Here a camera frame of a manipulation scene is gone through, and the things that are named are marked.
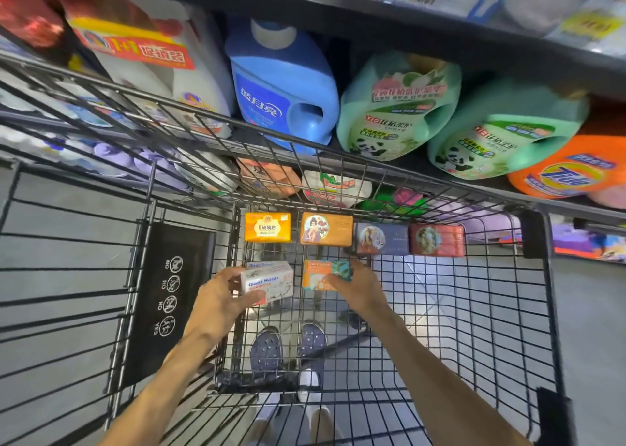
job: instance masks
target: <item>purple product package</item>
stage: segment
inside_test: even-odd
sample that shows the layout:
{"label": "purple product package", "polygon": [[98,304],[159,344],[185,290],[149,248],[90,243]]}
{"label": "purple product package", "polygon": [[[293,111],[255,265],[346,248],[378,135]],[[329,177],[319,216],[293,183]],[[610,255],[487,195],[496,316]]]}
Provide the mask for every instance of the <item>purple product package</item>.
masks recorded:
{"label": "purple product package", "polygon": [[406,225],[358,222],[354,227],[358,254],[409,254],[409,228]]}

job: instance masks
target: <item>hand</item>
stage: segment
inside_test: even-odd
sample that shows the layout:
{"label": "hand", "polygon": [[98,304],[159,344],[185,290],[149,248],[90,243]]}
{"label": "hand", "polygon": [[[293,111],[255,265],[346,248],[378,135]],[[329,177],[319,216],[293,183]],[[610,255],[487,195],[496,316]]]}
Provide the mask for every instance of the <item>hand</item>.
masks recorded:
{"label": "hand", "polygon": [[341,279],[337,275],[326,275],[324,280],[333,285],[363,319],[369,322],[368,317],[389,308],[387,297],[382,291],[382,284],[376,273],[359,260],[350,259],[354,274],[352,281]]}
{"label": "hand", "polygon": [[239,277],[246,268],[224,268],[208,282],[200,286],[187,321],[183,337],[194,334],[208,337],[218,343],[235,323],[238,315],[246,308],[265,298],[262,290],[251,291],[234,298],[229,291],[229,281]]}

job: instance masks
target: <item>blue detergent bottle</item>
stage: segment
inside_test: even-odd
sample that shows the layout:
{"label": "blue detergent bottle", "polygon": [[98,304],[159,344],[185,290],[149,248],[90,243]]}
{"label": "blue detergent bottle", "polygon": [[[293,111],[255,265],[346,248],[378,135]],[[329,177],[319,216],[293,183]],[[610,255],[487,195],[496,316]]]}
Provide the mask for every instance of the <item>blue detergent bottle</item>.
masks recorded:
{"label": "blue detergent bottle", "polygon": [[[231,20],[231,58],[237,102],[248,123],[328,145],[339,118],[337,85],[311,36],[282,24]],[[268,137],[291,149],[288,142]],[[315,150],[293,145],[299,154]]]}

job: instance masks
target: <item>panda illustration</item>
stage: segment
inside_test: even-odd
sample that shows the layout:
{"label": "panda illustration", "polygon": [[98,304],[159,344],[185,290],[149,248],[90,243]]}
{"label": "panda illustration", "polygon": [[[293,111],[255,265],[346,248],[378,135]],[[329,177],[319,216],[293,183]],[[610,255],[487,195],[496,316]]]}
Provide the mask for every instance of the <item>panda illustration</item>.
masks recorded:
{"label": "panda illustration", "polygon": [[476,159],[473,156],[461,157],[459,155],[459,149],[454,146],[447,151],[447,154],[444,152],[435,156],[435,161],[437,164],[441,164],[443,166],[444,171],[447,169],[455,169],[456,171],[473,169],[474,166],[468,163],[474,162],[475,160]]}
{"label": "panda illustration", "polygon": [[370,145],[365,142],[363,138],[357,138],[357,147],[351,147],[350,152],[355,154],[363,154],[366,153],[366,156],[369,154],[371,157],[379,157],[387,152],[386,149],[382,147],[385,146],[385,143],[378,141],[376,145]]}

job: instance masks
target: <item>shopping cart wire basket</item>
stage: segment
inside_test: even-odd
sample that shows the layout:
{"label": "shopping cart wire basket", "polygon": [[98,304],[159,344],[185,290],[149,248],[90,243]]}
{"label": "shopping cart wire basket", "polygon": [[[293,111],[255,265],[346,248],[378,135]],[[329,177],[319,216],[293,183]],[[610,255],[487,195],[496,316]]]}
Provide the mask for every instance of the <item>shopping cart wire basket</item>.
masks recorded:
{"label": "shopping cart wire basket", "polygon": [[[466,228],[465,257],[373,255],[363,261],[377,273],[407,329],[515,428],[539,444],[574,443],[546,214],[460,182],[442,182],[46,62],[0,52],[0,68],[23,82],[0,80],[3,94],[36,109],[0,111],[0,445],[97,442],[180,339],[199,285],[226,266],[269,260],[294,268],[293,297],[248,309],[237,319],[189,385],[163,443],[240,443],[257,401],[268,392],[281,394],[271,441],[310,443],[298,375],[322,361],[324,383],[317,391],[337,429],[330,442],[429,444],[402,379],[367,324],[338,293],[302,290],[305,260],[350,255],[298,243],[304,211],[349,214],[355,221],[472,227]],[[58,85],[61,80],[94,98],[77,97]],[[37,92],[97,115],[106,127],[68,116],[43,103]],[[162,118],[148,113],[146,102]],[[191,131],[185,125],[190,118],[206,131]],[[216,121],[231,126],[231,139],[214,137]],[[105,142],[152,171],[87,153],[71,139]],[[314,156],[296,154],[295,144],[312,148]],[[46,152],[51,145],[125,176],[68,164]],[[145,148],[176,162],[193,181],[170,166],[157,166],[142,155]],[[186,158],[176,158],[173,149]],[[225,169],[207,151],[261,169]],[[262,169],[267,163],[284,177],[268,177]],[[307,171],[371,183],[372,191],[350,196],[355,202],[350,207],[337,206],[337,194],[311,189]],[[381,204],[379,194],[389,189],[423,194],[423,204],[418,211],[401,202]],[[246,242],[242,220],[249,211],[290,212],[293,241]],[[509,221],[506,231],[514,243],[499,242],[502,229],[491,230],[489,216]],[[303,360],[305,323],[323,329],[327,346]],[[252,368],[251,349],[266,329],[278,333],[283,359],[276,371],[260,375]]]}

